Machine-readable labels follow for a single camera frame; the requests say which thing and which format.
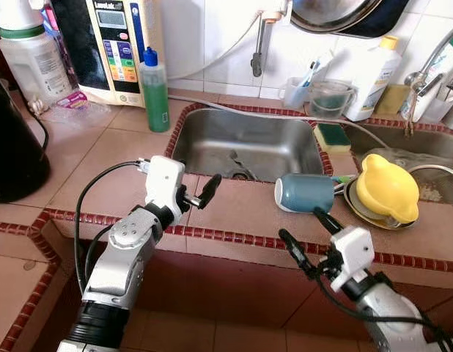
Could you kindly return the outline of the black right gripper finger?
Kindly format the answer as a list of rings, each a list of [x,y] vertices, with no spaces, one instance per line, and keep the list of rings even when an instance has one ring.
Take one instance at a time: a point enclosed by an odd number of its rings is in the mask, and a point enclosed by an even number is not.
[[[344,229],[344,225],[341,225],[339,221],[337,221],[327,211],[324,211],[323,208],[314,208],[313,214],[331,235],[335,235]]]
[[[280,229],[278,231],[279,238],[284,242],[284,247],[290,253],[298,268],[300,268],[307,278],[318,278],[318,269],[312,265],[306,256],[306,251],[301,247],[299,241],[287,231]]]

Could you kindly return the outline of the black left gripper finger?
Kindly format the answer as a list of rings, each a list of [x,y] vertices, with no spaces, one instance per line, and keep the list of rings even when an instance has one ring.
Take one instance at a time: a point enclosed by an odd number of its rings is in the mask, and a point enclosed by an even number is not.
[[[201,194],[194,197],[194,207],[197,209],[206,208],[207,205],[210,204],[210,201],[213,200],[213,197],[216,196],[217,188],[219,188],[221,182],[222,175],[213,175],[213,177],[205,184]]]

